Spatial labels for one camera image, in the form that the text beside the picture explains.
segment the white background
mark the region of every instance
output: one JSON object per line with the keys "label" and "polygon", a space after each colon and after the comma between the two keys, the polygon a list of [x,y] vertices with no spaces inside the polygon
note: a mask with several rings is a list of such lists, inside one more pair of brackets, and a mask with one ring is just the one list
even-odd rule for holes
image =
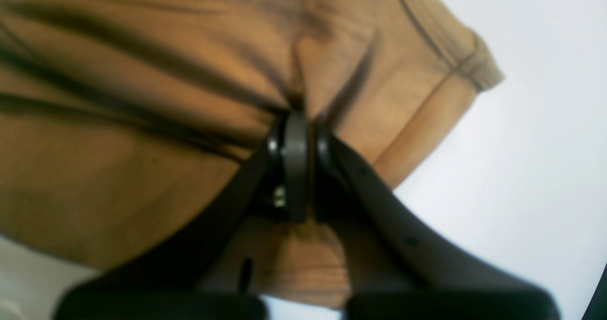
{"label": "white background", "polygon": [[[443,0],[507,79],[396,194],[436,231],[579,320],[607,262],[607,0]],[[0,242],[0,319],[46,320],[93,270]],[[273,319],[332,319],[268,299]]]}

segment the tan fabric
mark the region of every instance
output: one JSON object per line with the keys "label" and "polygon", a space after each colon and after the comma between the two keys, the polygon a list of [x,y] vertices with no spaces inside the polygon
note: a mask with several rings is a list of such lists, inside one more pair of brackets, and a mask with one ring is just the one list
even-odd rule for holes
{"label": "tan fabric", "polygon": [[[279,110],[395,187],[501,80],[438,0],[0,0],[0,25],[0,232],[99,268],[203,210]],[[281,231],[260,292],[343,302],[331,229]]]}

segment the white wall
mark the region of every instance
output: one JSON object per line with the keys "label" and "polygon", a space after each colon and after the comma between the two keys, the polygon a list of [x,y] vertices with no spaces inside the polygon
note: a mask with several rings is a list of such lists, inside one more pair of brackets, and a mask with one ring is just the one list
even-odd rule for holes
{"label": "white wall", "polygon": [[[507,80],[396,194],[579,320],[607,262],[607,0],[443,1],[486,39]],[[0,319],[45,320],[61,290],[93,274],[0,238]],[[268,300],[274,319],[339,316]]]}

